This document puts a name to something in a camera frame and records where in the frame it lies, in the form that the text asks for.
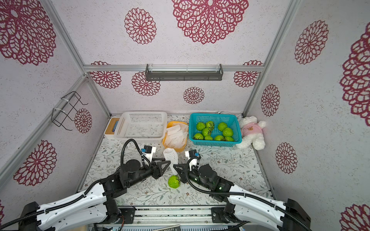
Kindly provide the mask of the white foam net sleeve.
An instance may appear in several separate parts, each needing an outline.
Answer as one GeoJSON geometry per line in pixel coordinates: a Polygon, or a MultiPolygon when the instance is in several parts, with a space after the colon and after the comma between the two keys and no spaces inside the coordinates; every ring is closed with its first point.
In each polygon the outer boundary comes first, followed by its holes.
{"type": "Polygon", "coordinates": [[[173,175],[177,175],[177,171],[174,168],[174,165],[178,164],[178,153],[173,148],[166,148],[163,151],[163,155],[166,161],[170,161],[170,169],[173,175]]]}

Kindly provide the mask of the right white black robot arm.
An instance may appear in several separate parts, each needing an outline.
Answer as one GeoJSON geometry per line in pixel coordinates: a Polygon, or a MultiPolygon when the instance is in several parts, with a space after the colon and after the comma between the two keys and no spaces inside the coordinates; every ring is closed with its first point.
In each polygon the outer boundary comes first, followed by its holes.
{"type": "Polygon", "coordinates": [[[198,192],[225,202],[224,214],[232,221],[251,222],[273,231],[309,231],[311,219],[294,200],[268,199],[218,176],[210,165],[197,166],[192,157],[185,164],[174,165],[181,181],[198,192]]]}

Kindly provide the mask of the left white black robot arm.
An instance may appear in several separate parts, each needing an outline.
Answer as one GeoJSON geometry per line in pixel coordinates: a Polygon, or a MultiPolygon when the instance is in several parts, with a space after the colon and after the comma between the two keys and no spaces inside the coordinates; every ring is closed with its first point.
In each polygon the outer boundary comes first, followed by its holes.
{"type": "Polygon", "coordinates": [[[49,204],[27,204],[21,217],[1,225],[5,230],[14,224],[20,231],[62,231],[81,225],[115,222],[120,218],[115,199],[126,194],[137,183],[152,177],[158,179],[170,166],[170,161],[154,158],[156,147],[140,149],[136,140],[129,139],[123,146],[133,142],[141,160],[124,161],[121,151],[120,166],[106,178],[94,181],[86,190],[49,204]]]}

